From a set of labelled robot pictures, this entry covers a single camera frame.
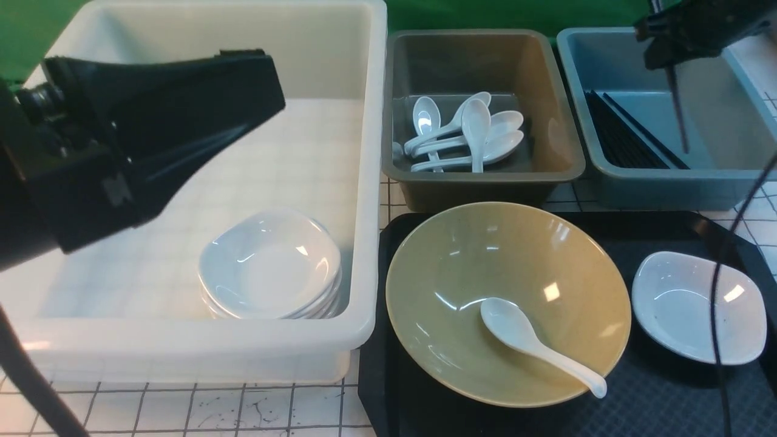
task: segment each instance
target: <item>stack of white dishes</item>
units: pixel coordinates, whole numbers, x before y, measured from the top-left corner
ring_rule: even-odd
[[[201,297],[218,319],[325,319],[340,310],[340,250],[300,212],[248,217],[200,255]]]

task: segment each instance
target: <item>white grid tablecloth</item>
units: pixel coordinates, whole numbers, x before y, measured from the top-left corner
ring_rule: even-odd
[[[777,82],[762,90],[777,122]],[[381,228],[409,212],[399,185],[381,181]],[[602,211],[589,180],[556,189],[551,212]],[[729,227],[736,215],[702,212]],[[757,243],[777,275],[777,182],[767,183],[739,234]],[[348,375],[331,385],[58,383],[54,388],[93,435],[144,437],[375,437],[357,396],[359,351]],[[52,435],[0,371],[0,436]]]

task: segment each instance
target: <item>white ceramic spoon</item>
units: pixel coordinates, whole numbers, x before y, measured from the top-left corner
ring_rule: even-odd
[[[464,103],[462,103],[460,107],[458,107],[458,109],[456,110],[456,114],[453,115],[453,118],[451,119],[450,123],[446,124],[442,128],[437,129],[436,131],[429,132],[428,134],[425,134],[425,135],[419,135],[406,142],[403,147],[405,151],[405,155],[412,156],[413,150],[425,142],[434,140],[437,137],[441,137],[443,135],[448,135],[456,131],[460,131],[462,129],[462,115],[464,114],[464,107],[467,106],[467,103],[473,100],[481,100],[488,107],[491,104],[491,95],[489,93],[482,92],[469,97],[467,100],[464,101]]]
[[[505,156],[510,155],[513,150],[524,139],[524,133],[521,131],[507,132],[506,134],[494,138],[492,141],[486,143],[486,148],[483,153],[483,163],[493,164],[497,161],[504,159]],[[460,166],[471,166],[472,157],[463,156],[461,158],[441,159],[436,163],[417,163],[410,167],[411,172],[420,172],[431,170],[435,167],[450,168]]]
[[[483,152],[491,129],[491,114],[481,100],[472,100],[462,113],[462,134],[472,155],[472,172],[483,173]]]
[[[521,128],[523,123],[524,116],[516,110],[505,110],[492,115],[491,129],[488,132],[488,138],[486,138],[486,142],[505,135],[508,132],[517,131]],[[432,152],[441,152],[445,149],[452,149],[454,147],[460,147],[463,145],[467,145],[467,140],[464,138],[464,135],[459,135],[458,137],[448,138],[440,141],[428,142],[418,146],[418,148],[413,151],[413,158],[417,158],[426,154],[431,155]]]
[[[579,362],[545,346],[537,338],[526,314],[514,303],[496,297],[488,298],[480,304],[480,316],[491,334],[502,343],[553,364],[578,378],[599,399],[607,394],[607,382],[604,378]]]
[[[421,136],[440,128],[442,121],[440,119],[440,108],[430,97],[422,96],[416,100],[413,105],[413,128],[416,135]],[[434,163],[440,160],[437,152],[429,152],[429,161]],[[434,168],[435,173],[443,173],[439,167]]]

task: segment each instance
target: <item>black tray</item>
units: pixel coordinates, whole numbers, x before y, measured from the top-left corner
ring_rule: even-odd
[[[715,259],[725,229],[691,212],[575,212],[559,216],[607,251],[631,292],[642,260],[659,250]],[[470,400],[428,376],[405,352],[385,306],[385,281],[399,244],[429,215],[408,214],[381,234],[375,331],[361,348],[359,398],[377,437],[722,435],[715,369],[669,352],[632,318],[629,343],[607,377],[608,394],[590,393],[563,404],[510,409]],[[738,238],[726,264],[758,285],[769,333],[763,355],[726,368],[736,437],[777,435],[777,285],[758,248]]]

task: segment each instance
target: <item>chopstick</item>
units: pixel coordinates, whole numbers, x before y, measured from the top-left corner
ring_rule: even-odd
[[[605,100],[607,100],[607,103],[610,103],[616,110],[618,110],[618,112],[621,113],[621,115],[625,117],[629,123],[633,124],[639,133],[645,135],[645,138],[652,142],[653,145],[655,145],[677,168],[680,170],[690,170],[690,167],[685,165],[682,159],[678,158],[678,156],[675,155],[666,145],[664,145],[663,142],[659,141],[658,138],[650,133],[650,131],[645,129],[645,127],[642,126],[641,123],[638,122],[634,117],[632,117],[631,114],[626,112],[626,110],[623,109],[623,107],[620,106],[618,102],[614,101],[607,93],[603,93],[603,97]]]
[[[604,140],[602,148],[614,157],[611,163],[625,168],[669,168],[596,92],[587,93],[587,100],[594,111],[594,126]]]

